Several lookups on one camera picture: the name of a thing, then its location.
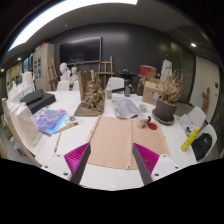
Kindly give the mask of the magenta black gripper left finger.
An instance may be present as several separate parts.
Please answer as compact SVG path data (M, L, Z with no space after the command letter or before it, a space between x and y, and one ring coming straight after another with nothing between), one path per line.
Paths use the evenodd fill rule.
M85 143L64 155L65 161L72 173L72 183L76 185L80 183L90 153L90 144Z

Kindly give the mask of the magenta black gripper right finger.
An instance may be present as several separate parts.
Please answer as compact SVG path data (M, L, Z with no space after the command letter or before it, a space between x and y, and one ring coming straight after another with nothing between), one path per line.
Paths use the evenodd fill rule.
M133 144L132 153L136 160L144 185L153 182L151 174L159 159L159 155L137 143Z

